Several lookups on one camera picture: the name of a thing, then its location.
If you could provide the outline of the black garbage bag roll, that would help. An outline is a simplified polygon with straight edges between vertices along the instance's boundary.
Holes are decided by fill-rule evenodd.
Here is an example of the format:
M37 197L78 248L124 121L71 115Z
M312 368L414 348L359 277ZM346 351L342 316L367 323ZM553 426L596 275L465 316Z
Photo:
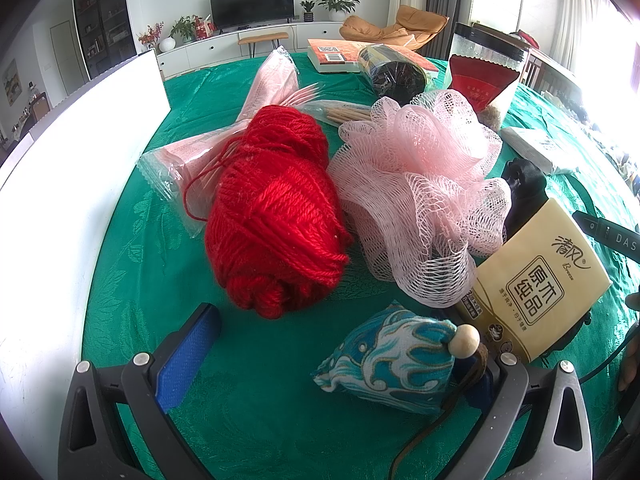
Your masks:
M379 97L407 105L427 84L424 69L386 44L369 44L358 53L361 73Z

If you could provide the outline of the small potted plant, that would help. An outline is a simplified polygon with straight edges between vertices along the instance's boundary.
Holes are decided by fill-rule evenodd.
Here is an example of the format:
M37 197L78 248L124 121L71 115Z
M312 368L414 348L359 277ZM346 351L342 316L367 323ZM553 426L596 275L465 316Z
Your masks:
M303 9L303 21L305 23L313 22L316 2L314 0L302 0L300 6Z

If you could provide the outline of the bamboo stick pack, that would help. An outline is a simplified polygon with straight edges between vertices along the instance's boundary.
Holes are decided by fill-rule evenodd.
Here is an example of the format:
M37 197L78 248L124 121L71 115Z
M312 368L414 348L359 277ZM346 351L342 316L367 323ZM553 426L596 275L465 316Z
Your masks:
M297 107L318 122L338 127L344 122L359 122L371 119L371 107L339 100L315 100Z

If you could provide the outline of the black television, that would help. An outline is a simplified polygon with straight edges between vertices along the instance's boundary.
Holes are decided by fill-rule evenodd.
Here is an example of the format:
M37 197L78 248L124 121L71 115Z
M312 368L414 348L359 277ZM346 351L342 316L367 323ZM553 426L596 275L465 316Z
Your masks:
M294 0L209 0L218 29L292 20Z

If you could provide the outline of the red yarn ball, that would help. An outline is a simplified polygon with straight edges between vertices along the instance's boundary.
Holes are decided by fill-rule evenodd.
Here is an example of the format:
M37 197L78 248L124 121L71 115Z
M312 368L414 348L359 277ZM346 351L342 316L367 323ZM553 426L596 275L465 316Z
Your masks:
M268 105L190 180L195 186L217 178L206 207L195 206L190 192L182 202L190 218L204 222L207 258L237 307L280 318L340 284L352 236L328 166L318 122Z

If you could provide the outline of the white tv cabinet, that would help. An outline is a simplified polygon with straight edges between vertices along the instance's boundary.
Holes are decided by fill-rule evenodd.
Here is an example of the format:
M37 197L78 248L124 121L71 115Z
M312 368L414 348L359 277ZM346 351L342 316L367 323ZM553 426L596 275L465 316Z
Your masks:
M281 25L253 27L237 32L225 32L207 39L190 42L166 53L157 55L157 65L165 79L179 76L203 67L216 66L250 58L247 47L240 48L238 40L247 36L287 32L288 40L281 46L288 52L305 52L309 39L341 39L341 22L299 22ZM258 44L256 56L266 56L273 50L270 42Z

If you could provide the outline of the black display cabinet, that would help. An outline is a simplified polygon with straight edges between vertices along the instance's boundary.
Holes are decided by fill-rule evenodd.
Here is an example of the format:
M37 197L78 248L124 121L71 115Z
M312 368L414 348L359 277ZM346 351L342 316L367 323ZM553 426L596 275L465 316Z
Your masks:
M126 0L73 0L73 5L90 79L136 55Z

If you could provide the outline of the pink mesh bath sponge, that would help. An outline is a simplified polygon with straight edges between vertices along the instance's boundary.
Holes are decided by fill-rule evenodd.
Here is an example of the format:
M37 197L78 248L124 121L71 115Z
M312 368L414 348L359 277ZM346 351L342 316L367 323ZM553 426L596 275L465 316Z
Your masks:
M328 171L372 275L427 307L453 306L474 284L476 258L503 244L511 191L489 174L498 134L456 90L378 99L338 134Z

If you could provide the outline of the orange lounge chair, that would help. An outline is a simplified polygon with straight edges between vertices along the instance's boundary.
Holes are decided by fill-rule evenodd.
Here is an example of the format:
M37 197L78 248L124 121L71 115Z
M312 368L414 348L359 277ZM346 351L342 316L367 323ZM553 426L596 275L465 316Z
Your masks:
M448 22L448 16L401 4L391 25L378 27L357 15L349 15L340 34L349 41L388 44L417 51L442 32Z

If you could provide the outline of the tan tissue pack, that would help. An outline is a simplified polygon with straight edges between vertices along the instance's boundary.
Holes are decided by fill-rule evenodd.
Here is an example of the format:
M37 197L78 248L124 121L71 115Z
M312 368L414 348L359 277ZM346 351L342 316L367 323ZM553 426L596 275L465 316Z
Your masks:
M611 286L573 218L550 198L477 267L457 304L497 354L529 363L556 344Z

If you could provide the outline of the red flower vase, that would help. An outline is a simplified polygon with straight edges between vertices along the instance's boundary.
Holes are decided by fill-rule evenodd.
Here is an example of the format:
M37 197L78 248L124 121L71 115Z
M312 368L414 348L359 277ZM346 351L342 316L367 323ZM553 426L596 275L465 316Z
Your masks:
M160 45L160 36L162 36L164 23L159 22L153 25L146 26L146 29L142 34L138 35L138 41L145 47L146 50L158 52L158 46Z

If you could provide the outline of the pink plastic bag pack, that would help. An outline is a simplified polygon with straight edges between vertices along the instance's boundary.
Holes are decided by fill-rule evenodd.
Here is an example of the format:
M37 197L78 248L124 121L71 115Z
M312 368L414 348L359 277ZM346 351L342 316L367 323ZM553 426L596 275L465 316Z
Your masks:
M318 98L320 84L302 87L298 69L285 48L265 58L236 121L224 128L190 136L140 156L137 167L150 187L179 215L190 237L204 228L221 169L216 166L230 141L240 140L258 110L267 105L296 106Z

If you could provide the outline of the red snack bag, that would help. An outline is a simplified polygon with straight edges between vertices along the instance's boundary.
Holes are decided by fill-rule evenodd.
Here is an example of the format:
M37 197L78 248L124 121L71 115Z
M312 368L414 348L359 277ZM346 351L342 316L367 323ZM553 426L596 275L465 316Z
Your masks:
M518 79L516 70L482 58L454 54L448 67L451 74L449 89L462 94L475 113L482 112Z

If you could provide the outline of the blue wave pattern sachet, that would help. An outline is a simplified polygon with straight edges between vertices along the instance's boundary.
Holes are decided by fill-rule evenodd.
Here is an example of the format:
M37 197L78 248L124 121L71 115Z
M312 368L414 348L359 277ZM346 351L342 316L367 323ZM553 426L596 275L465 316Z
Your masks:
M427 318L391 304L352 330L312 380L325 392L345 391L427 418L390 464L393 479L404 458L480 382L488 361L473 325Z

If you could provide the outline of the white wet wipes pack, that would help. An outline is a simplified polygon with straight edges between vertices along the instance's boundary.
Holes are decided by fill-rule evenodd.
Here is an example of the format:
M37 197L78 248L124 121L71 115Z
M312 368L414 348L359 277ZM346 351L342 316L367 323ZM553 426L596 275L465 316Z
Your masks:
M572 146L553 139L544 130L506 127L500 130L500 136L521 158L532 162L546 176L574 174L578 169Z

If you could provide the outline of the black beaded hair nets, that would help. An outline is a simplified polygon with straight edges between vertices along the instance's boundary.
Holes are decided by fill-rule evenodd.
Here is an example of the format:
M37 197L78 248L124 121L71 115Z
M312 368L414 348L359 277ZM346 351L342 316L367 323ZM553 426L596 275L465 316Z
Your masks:
M549 199L547 179L535 164L524 158L510 160L501 177L511 190L512 205L504 222L506 239L510 240Z

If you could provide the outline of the white cardboard box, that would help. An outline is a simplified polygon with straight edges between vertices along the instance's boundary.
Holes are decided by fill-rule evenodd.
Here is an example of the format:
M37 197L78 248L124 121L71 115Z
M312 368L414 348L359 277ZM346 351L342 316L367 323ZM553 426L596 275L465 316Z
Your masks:
M38 122L1 185L1 414L25 448L54 438L106 228L168 110L139 54Z

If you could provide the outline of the clear jar black lid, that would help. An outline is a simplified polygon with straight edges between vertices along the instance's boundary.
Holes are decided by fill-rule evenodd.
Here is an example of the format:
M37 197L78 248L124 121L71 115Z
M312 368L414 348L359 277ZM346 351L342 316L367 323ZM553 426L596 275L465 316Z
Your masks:
M506 117L528 60L529 45L481 24L454 26L444 86L477 113L495 107Z

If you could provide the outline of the orange book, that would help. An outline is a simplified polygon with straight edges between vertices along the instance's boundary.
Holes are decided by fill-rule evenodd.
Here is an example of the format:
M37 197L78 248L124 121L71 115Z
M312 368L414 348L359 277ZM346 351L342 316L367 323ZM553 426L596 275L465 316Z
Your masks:
M438 68L422 55L403 46L389 46L388 44L370 44L370 42L309 39L307 56L318 73L358 73L360 65L358 54L365 47L384 47L393 54L416 63L422 70L431 75L438 73Z

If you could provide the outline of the wooden bench stool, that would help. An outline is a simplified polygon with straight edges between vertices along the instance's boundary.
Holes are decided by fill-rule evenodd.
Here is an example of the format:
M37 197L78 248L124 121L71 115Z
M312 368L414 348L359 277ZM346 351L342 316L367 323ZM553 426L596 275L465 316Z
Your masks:
M238 40L238 46L240 48L247 47L248 56L254 58L258 44L270 42L271 47L277 49L280 47L281 41L288 40L288 38L290 38L290 36L288 36L287 32L272 32L271 34L242 37Z

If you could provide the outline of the potted green plant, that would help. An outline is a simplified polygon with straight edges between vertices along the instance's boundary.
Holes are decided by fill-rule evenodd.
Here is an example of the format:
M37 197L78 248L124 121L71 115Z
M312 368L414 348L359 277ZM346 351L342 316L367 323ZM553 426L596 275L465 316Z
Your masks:
M329 19L334 22L344 21L359 3L360 0L318 0L318 5L328 11Z

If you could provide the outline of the white sheer curtain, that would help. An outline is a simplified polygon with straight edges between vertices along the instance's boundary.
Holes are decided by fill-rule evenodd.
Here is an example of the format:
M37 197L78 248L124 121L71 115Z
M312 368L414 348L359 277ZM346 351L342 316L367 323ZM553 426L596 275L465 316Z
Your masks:
M568 70L574 70L584 56L592 4L592 0L559 0L550 56Z

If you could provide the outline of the wooden railing bench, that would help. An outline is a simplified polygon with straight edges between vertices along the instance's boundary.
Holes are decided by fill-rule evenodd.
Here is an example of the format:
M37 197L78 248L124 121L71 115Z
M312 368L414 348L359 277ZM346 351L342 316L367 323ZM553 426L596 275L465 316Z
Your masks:
M521 83L540 94L548 92L565 105L582 104L582 90L574 75L539 50L538 42L527 32L519 29L516 34L529 46Z

